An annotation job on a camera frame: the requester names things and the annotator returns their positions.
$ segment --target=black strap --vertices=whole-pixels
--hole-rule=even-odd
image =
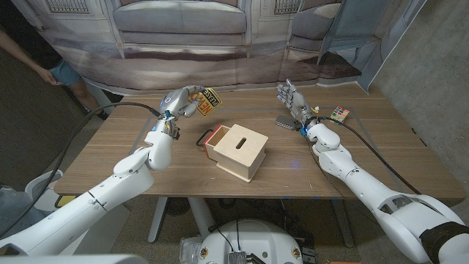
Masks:
[[[205,131],[205,133],[200,137],[199,140],[197,140],[196,142],[196,145],[199,146],[199,147],[203,147],[204,145],[203,144],[200,144],[200,141],[205,137],[205,135],[207,135],[207,133],[209,132],[213,132],[213,129],[207,129],[207,131]]]
[[[425,230],[421,235],[422,246],[434,264],[439,264],[438,253],[448,240],[461,234],[469,234],[469,227],[450,221]]]

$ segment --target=backdrop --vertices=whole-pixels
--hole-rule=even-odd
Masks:
[[[12,0],[88,83],[122,94],[367,89],[422,0]]]

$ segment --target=black cable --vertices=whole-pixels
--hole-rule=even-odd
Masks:
[[[228,242],[228,244],[229,244],[229,247],[231,247],[231,248],[232,248],[232,252],[234,252],[234,250],[233,250],[233,246],[232,246],[232,244],[229,242],[228,238],[226,238],[226,236],[224,236],[224,235],[221,233],[221,231],[219,230],[219,228],[218,228],[218,227],[217,227],[217,230],[218,230],[218,232],[220,233],[220,235],[222,235],[222,236],[223,236],[223,237],[226,239],[226,242]]]
[[[289,231],[290,232],[296,232],[296,233],[298,233],[298,234],[305,237],[305,239],[306,239],[305,243],[306,244],[314,245],[314,235],[301,227],[301,225],[298,223],[300,221],[300,219],[297,216],[291,216],[288,211],[282,210],[282,208],[273,208],[273,207],[271,207],[271,206],[269,206],[265,203],[258,204],[256,202],[257,200],[258,199],[241,199],[241,201],[250,204],[253,208],[256,208],[258,211],[263,212],[265,215],[267,215],[268,211],[270,211],[270,212],[278,213],[282,218],[284,218],[286,216],[290,220],[290,223],[288,224],[285,231],[287,231],[287,232],[289,232]]]
[[[237,220],[236,219],[236,234],[237,234],[237,250],[239,250],[241,252],[241,246],[240,246],[240,231],[239,229],[237,228]]]
[[[365,145],[380,159],[380,161],[390,170],[394,173],[394,175],[396,175],[407,187],[409,187],[413,192],[415,192],[416,194],[421,194],[420,191],[418,191],[414,186],[412,186],[410,183],[408,183],[399,173],[397,173],[392,167],[391,165],[389,165],[383,157],[381,157],[381,155],[362,137],[360,136],[359,133],[357,133],[357,131],[355,131],[353,128],[351,128],[350,126],[348,125],[345,125],[344,123],[340,122],[340,121],[337,121],[333,118],[330,118],[330,117],[319,117],[318,118],[319,120],[330,120],[330,121],[334,121],[336,122],[337,124],[339,125],[343,125],[345,128],[348,128],[350,131],[352,131],[359,139],[361,139],[361,141],[363,143],[365,143]]]
[[[70,146],[70,144],[72,143],[72,140],[73,138],[75,138],[75,136],[78,134],[78,132],[80,132],[80,130],[85,126],[85,124],[88,123],[88,121],[91,119],[91,117],[99,112],[99,110],[103,110],[104,108],[108,108],[108,107],[112,107],[112,106],[140,106],[140,107],[143,107],[143,108],[146,108],[146,109],[149,109],[150,112],[152,112],[152,114],[154,114],[155,116],[159,117],[160,116],[160,113],[158,113],[158,111],[156,111],[155,109],[153,109],[152,107],[150,106],[147,106],[143,103],[133,103],[133,102],[119,102],[119,103],[110,103],[110,104],[107,104],[107,105],[104,105],[104,106],[100,106],[96,109],[93,109],[92,111],[90,111],[82,120],[81,120],[81,123],[80,125],[78,125],[75,130],[72,132],[72,135],[71,137],[68,139],[68,142],[67,144],[65,145],[65,148],[63,151],[60,152],[59,156],[57,157],[57,164],[56,166],[53,168],[52,170],[52,173],[51,175],[49,176],[49,178],[45,181],[45,184],[43,186],[43,188],[40,190],[39,194],[32,200],[32,202],[28,205],[28,207],[13,221],[13,223],[11,223],[7,229],[5,229],[1,234],[0,234],[0,238],[3,237],[8,231],[10,231],[28,212],[29,210],[31,210],[31,208],[34,206],[34,204],[37,202],[37,200],[39,200],[39,198],[44,194],[45,190],[47,189],[49,183],[51,183],[52,179],[53,179],[53,176],[56,174],[57,170],[59,169],[59,166],[60,166],[60,163],[64,160],[64,157],[65,157],[65,153],[67,152],[68,150],[68,147]]]

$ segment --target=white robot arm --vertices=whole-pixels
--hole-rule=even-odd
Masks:
[[[402,253],[415,263],[436,264],[457,263],[469,252],[469,227],[460,217],[435,198],[393,191],[359,167],[339,136],[319,123],[301,93],[287,84],[277,87],[278,99],[301,122],[302,134],[316,142],[321,168],[347,184]]]
[[[29,256],[59,254],[112,208],[146,191],[154,183],[149,170],[162,170],[171,163],[171,143],[179,137],[175,121],[196,111],[199,102],[188,104],[189,95],[202,89],[189,86],[170,92],[158,108],[162,115],[145,139],[150,147],[122,159],[112,176],[42,221],[1,240],[0,249],[12,247]]]

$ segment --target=table leg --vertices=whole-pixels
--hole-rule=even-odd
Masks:
[[[168,197],[158,197],[156,203],[155,215],[153,216],[152,226],[149,229],[148,242],[154,243],[158,239],[158,233],[163,223],[163,217],[166,209]]]
[[[349,218],[345,210],[344,201],[341,199],[335,199],[330,202],[332,203],[332,208],[336,214],[337,223],[339,224],[344,245],[348,248],[352,248],[355,245],[355,242],[353,241],[352,230],[350,229]]]
[[[215,224],[210,209],[205,203],[204,198],[189,197],[188,199],[191,204],[193,217],[196,219],[197,227],[200,231],[200,236],[202,239],[205,239],[210,234],[208,228]]]

